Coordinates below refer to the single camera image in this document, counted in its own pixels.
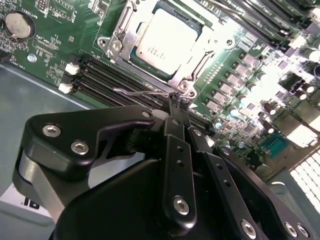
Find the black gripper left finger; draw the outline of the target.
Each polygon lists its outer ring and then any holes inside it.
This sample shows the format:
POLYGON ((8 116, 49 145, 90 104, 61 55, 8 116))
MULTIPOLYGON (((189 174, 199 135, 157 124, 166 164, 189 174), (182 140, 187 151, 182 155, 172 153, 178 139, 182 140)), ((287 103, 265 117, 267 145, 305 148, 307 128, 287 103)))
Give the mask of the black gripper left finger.
POLYGON ((57 224, 75 198, 138 162, 161 161, 168 171, 181 162, 193 171, 182 100, 170 95, 155 111, 131 105, 31 117, 16 161, 18 191, 57 224))

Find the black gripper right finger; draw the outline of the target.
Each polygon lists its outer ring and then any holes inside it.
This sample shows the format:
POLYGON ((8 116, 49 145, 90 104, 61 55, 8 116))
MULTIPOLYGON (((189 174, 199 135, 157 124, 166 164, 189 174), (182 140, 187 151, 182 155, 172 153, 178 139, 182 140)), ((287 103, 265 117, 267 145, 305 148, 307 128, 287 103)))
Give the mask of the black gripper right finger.
POLYGON ((190 124, 190 102, 180 102, 188 131, 193 170, 202 175, 196 196, 205 224, 217 240, 310 240, 311 229, 232 150, 210 147, 204 132, 190 124))

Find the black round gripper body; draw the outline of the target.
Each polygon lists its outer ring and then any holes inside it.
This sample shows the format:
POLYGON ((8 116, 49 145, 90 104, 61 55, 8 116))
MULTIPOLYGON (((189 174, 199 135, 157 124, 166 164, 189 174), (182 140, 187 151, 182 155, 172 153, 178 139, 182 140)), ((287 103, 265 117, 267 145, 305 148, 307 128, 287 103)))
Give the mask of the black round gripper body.
POLYGON ((177 162, 140 161, 76 197, 53 240, 239 240, 216 188, 177 162))

